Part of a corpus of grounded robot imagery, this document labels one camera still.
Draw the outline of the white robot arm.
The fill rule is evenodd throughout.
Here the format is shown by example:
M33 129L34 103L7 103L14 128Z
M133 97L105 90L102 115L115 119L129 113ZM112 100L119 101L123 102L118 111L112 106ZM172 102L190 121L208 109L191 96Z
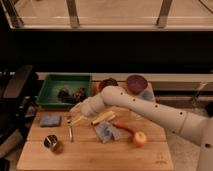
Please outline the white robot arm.
M107 86L80 103L79 112L95 116L111 106L129 109L200 147L196 171L213 171L213 117L143 100L119 86Z

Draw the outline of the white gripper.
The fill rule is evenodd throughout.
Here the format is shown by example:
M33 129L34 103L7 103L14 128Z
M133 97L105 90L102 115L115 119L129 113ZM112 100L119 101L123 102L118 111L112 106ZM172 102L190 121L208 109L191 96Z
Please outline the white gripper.
M73 112L78 113L81 111L81 113L84 116L79 116L79 117L75 118L74 120L71 120L68 123L68 125L73 126L82 120L87 120L87 117L96 116L100 112L102 112L105 108L106 108L106 106L105 106L104 101L100 94L97 94L93 97L88 97L83 102L77 103L69 111L71 113L73 113Z

